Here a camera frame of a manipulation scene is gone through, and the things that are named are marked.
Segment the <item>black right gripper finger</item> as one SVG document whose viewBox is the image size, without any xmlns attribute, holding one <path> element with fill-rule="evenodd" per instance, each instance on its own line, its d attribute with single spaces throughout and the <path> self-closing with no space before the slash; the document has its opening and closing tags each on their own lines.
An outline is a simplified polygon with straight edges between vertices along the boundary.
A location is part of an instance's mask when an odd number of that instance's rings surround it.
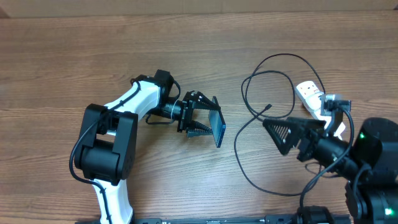
<svg viewBox="0 0 398 224">
<path fill-rule="evenodd" d="M 283 156 L 297 145 L 305 131 L 298 118 L 264 119 L 262 125 Z"/>
<path fill-rule="evenodd" d="M 309 128 L 309 129 L 324 129 L 325 125 L 326 125 L 326 121 L 318 120 L 318 119 L 304 119 L 304 118 L 288 117 L 287 121 L 302 125 L 305 128 Z"/>
</svg>

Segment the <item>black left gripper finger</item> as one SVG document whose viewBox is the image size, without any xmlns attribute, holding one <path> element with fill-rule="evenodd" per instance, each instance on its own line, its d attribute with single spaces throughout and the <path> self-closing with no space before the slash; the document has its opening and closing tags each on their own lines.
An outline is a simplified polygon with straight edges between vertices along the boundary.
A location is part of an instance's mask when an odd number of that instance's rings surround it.
<svg viewBox="0 0 398 224">
<path fill-rule="evenodd" d="M 199 110 L 210 110 L 210 111 L 218 111 L 221 107 L 207 98 L 202 92 L 196 92 L 193 94 L 193 109 Z"/>
<path fill-rule="evenodd" d="M 197 136 L 212 135 L 213 131 L 210 127 L 201 124 L 198 121 L 192 121 L 186 128 L 186 133 L 188 138 Z"/>
</svg>

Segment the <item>blue Galaxy smartphone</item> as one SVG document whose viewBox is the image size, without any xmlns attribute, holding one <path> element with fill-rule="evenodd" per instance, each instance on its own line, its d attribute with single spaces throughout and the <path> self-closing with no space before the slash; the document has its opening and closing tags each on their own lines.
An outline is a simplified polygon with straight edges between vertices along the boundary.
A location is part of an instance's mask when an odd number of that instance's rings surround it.
<svg viewBox="0 0 398 224">
<path fill-rule="evenodd" d="M 222 115 L 221 108 L 217 110 L 210 110 L 208 119 L 210 122 L 212 135 L 215 140 L 215 146 L 220 148 L 223 142 L 224 133 L 226 131 L 226 122 Z"/>
</svg>

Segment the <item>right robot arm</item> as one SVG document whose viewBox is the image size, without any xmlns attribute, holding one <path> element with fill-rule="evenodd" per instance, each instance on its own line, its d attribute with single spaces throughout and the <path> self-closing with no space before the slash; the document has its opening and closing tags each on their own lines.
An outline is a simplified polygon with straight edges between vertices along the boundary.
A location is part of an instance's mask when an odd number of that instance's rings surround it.
<svg viewBox="0 0 398 224">
<path fill-rule="evenodd" d="M 397 223 L 397 124 L 368 118 L 354 144 L 326 135 L 325 121 L 265 119 L 281 154 L 299 149 L 301 162 L 315 159 L 344 177 L 346 204 L 355 223 Z"/>
</svg>

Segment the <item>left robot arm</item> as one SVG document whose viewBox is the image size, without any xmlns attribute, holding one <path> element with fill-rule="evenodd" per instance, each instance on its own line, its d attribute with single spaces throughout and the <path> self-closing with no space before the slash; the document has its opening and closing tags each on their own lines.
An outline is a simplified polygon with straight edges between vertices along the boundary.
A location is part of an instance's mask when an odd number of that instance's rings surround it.
<svg viewBox="0 0 398 224">
<path fill-rule="evenodd" d="M 179 84 L 168 71 L 139 75 L 130 84 L 117 100 L 86 107 L 68 162 L 72 177 L 92 185 L 96 192 L 101 211 L 97 223 L 134 223 L 127 178 L 142 118 L 147 124 L 152 115 L 166 118 L 166 124 L 177 123 L 177 131 L 189 138 L 213 136 L 216 147 L 221 146 L 226 130 L 217 98 L 207 98 L 200 91 L 189 91 L 182 99 L 171 96 L 172 87 Z"/>
</svg>

